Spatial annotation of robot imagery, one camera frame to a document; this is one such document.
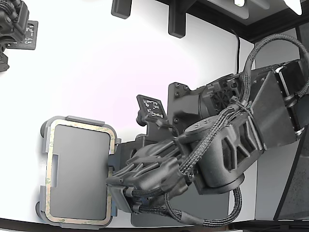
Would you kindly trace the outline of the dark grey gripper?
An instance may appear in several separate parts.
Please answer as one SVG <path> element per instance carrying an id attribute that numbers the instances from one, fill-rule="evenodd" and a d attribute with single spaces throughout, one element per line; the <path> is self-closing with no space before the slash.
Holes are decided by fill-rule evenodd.
<path id="1" fill-rule="evenodd" d="M 179 136 L 152 141 L 146 136 L 125 143 L 125 167 L 120 161 L 108 158 L 105 185 L 117 209 L 138 214 L 140 204 L 133 196 L 178 196 L 187 191 L 194 178 L 178 170 L 188 154 Z"/>

